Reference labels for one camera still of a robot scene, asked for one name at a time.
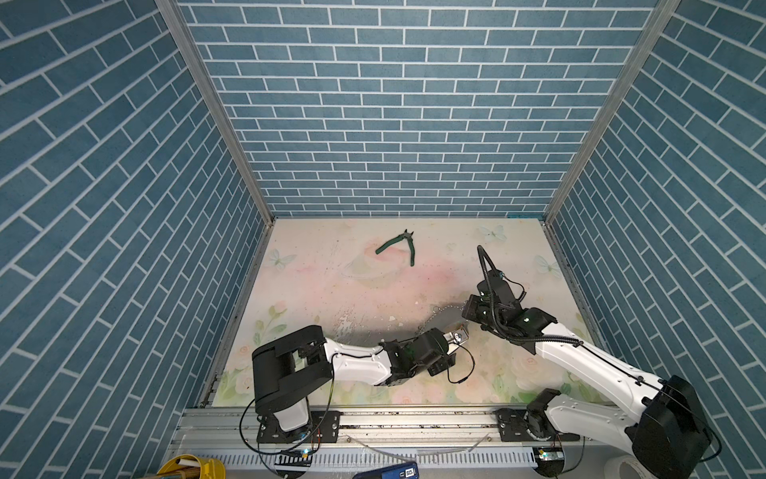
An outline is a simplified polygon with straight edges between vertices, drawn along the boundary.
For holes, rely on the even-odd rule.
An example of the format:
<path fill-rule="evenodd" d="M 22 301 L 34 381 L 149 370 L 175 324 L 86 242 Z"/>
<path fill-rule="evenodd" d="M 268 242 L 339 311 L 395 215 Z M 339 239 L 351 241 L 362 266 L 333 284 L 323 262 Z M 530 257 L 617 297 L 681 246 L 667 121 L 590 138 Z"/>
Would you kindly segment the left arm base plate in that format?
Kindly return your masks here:
<path fill-rule="evenodd" d="M 285 429 L 286 421 L 279 421 L 274 414 L 267 415 L 259 429 L 257 441 L 265 444 L 292 444 L 304 439 L 306 443 L 337 443 L 341 413 L 336 410 L 310 411 L 307 423 L 291 430 Z"/>

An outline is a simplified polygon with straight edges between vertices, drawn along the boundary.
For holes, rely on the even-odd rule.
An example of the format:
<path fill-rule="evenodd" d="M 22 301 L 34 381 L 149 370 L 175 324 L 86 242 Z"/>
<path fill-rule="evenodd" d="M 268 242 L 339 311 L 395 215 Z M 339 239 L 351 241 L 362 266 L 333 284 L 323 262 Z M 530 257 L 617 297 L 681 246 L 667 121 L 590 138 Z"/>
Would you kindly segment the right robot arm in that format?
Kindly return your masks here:
<path fill-rule="evenodd" d="M 544 389 L 527 406 L 530 435 L 591 438 L 630 453 L 656 478 L 687 478 L 718 457 L 723 442 L 709 424 L 695 388 L 684 378 L 639 370 L 586 342 L 536 307 L 525 309 L 514 283 L 482 255 L 483 279 L 462 315 L 483 331 L 574 373 L 610 405 L 582 403 Z"/>

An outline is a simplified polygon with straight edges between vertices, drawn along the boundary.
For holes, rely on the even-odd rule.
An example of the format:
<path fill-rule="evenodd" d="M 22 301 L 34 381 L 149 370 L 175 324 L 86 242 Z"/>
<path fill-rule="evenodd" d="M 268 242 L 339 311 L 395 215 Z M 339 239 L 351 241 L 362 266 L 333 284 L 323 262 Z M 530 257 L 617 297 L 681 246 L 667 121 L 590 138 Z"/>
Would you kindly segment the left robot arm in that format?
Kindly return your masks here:
<path fill-rule="evenodd" d="M 465 325 L 456 325 L 362 347 L 326 337 L 319 325 L 303 327 L 251 354 L 255 411 L 291 433 L 309 425 L 308 397 L 325 383 L 393 387 L 424 372 L 438 375 L 455 364 L 458 348 L 468 339 Z"/>

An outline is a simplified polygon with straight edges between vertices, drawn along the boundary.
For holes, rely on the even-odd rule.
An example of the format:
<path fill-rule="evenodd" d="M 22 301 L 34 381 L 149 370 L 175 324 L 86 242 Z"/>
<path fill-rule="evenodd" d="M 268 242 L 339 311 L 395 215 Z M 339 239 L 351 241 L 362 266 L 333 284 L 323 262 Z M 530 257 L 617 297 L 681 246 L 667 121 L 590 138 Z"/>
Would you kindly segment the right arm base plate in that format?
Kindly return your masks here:
<path fill-rule="evenodd" d="M 580 441 L 580 435 L 554 431 L 550 422 L 527 409 L 500 408 L 494 411 L 502 442 Z"/>

